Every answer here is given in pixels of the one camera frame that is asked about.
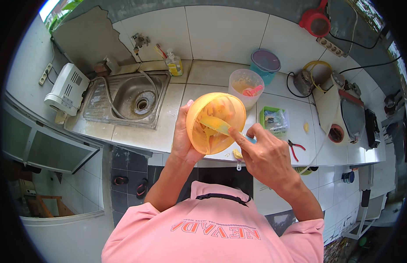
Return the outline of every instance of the electrical outlet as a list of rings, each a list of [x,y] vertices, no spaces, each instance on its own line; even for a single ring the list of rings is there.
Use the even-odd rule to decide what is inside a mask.
[[[47,79],[47,75],[50,73],[52,69],[52,63],[47,64],[46,69],[43,71],[42,76],[40,77],[39,84],[43,86],[44,82]]]
[[[333,54],[337,55],[338,57],[341,57],[343,55],[343,51],[340,50],[337,46],[335,46],[332,42],[327,40],[324,37],[318,37],[316,39],[317,43],[322,45],[324,48],[332,52]]]

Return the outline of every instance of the red pliers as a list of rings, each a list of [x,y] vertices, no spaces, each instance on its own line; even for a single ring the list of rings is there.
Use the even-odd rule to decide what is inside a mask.
[[[300,147],[300,148],[303,149],[303,150],[306,150],[306,148],[304,148],[304,147],[303,147],[302,145],[300,145],[300,144],[293,144],[290,140],[288,140],[288,145],[291,147],[292,154],[294,155],[294,159],[298,162],[298,159],[297,159],[297,157],[295,156],[295,152],[294,152],[293,146]]]

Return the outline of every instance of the soap dispenser bottle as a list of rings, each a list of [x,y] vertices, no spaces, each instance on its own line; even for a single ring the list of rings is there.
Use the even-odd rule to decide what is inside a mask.
[[[174,55],[173,49],[169,48],[167,50],[166,65],[169,67],[171,76],[181,76],[183,75],[183,65],[181,64],[181,59],[178,55]]]

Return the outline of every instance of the flip-flop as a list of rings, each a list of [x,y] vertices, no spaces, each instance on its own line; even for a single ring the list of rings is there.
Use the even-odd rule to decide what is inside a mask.
[[[148,180],[143,178],[141,183],[136,188],[136,198],[143,199],[146,195]]]
[[[129,178],[126,176],[113,176],[113,179],[111,181],[112,184],[116,186],[120,186],[122,184],[126,184],[129,182]]]

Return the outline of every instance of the red strainer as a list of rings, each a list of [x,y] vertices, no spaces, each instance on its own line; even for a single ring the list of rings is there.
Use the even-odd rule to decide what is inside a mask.
[[[326,3],[327,0],[322,0],[318,8],[307,10],[299,23],[300,27],[305,28],[315,37],[324,37],[330,31],[330,21],[324,15]]]

